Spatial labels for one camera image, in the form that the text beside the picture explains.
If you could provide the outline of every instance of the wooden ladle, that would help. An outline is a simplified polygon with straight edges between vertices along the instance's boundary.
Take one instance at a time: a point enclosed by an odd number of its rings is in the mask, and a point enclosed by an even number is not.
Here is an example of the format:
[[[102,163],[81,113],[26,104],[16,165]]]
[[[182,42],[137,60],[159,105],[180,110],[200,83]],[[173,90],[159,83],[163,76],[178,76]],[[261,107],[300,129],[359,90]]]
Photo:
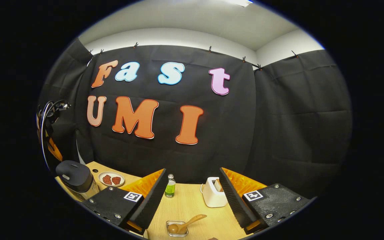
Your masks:
[[[186,227],[189,224],[196,222],[198,220],[201,220],[204,217],[207,217],[207,215],[199,214],[199,215],[196,215],[195,217],[192,217],[191,220],[189,220],[189,222],[187,222],[185,224],[171,224],[168,226],[168,232],[171,234],[185,234]]]

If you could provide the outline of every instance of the pink letter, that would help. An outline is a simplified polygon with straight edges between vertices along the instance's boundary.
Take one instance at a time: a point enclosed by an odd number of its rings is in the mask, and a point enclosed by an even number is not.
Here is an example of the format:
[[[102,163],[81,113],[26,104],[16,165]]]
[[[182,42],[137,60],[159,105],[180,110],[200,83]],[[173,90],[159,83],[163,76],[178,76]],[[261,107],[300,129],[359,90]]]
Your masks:
[[[211,89],[213,92],[219,95],[228,94],[229,88],[223,87],[223,80],[229,80],[230,76],[224,73],[224,68],[215,68],[208,71],[208,73],[213,75],[211,79]]]

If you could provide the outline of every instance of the plate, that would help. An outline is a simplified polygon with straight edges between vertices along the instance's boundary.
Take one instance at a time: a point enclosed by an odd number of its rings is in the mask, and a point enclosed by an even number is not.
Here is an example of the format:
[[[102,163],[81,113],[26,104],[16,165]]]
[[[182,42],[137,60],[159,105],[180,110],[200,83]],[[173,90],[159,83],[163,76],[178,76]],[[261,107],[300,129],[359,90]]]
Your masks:
[[[121,181],[119,182],[119,184],[114,184],[113,182],[112,182],[112,185],[111,185],[111,184],[105,184],[105,182],[103,181],[103,178],[104,178],[106,175],[111,176],[111,181],[112,181],[112,178],[113,178],[113,177],[120,177],[120,178],[121,178]],[[102,184],[104,184],[104,185],[106,185],[106,186],[108,186],[108,187],[119,187],[119,186],[121,186],[121,185],[124,184],[125,179],[124,179],[124,177],[123,177],[121,174],[119,174],[119,173],[115,173],[115,172],[102,172],[102,173],[99,174],[99,181],[100,181]]]

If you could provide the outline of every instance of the light blue letter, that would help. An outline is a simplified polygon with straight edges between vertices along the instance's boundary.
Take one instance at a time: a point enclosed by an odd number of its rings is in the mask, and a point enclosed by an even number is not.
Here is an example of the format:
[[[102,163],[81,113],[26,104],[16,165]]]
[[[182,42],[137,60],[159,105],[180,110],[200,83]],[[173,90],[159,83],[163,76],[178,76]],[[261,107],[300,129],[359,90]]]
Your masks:
[[[125,80],[126,82],[131,82],[137,78],[137,70],[139,70],[140,64],[136,61],[128,62],[121,66],[121,69],[116,75],[116,81]]]
[[[177,62],[167,62],[161,66],[161,73],[158,75],[160,84],[174,85],[182,79],[182,73],[185,65]]]

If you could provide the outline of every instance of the food on plate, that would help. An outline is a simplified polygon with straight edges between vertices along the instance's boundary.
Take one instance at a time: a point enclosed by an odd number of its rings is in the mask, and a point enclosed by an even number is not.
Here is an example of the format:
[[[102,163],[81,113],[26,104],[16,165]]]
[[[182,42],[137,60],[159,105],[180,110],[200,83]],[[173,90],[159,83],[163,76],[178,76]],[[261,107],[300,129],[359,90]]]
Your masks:
[[[113,177],[113,178],[112,178],[112,182],[113,182],[115,185],[118,185],[118,184],[121,182],[121,178],[120,178],[120,177]]]
[[[110,185],[112,185],[111,176],[109,176],[109,175],[104,176],[104,177],[103,177],[103,182],[104,182],[105,184],[110,184]]]

